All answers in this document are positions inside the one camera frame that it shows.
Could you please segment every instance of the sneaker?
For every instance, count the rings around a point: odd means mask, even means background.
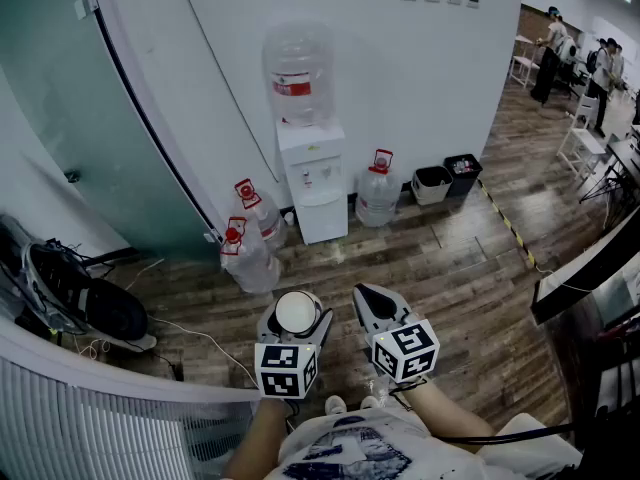
[[[377,407],[380,407],[380,402],[378,402],[378,399],[375,396],[366,396],[362,402],[360,402],[360,410],[375,409]]]
[[[324,402],[324,413],[327,416],[332,414],[344,414],[347,412],[347,404],[338,395],[331,395]]]

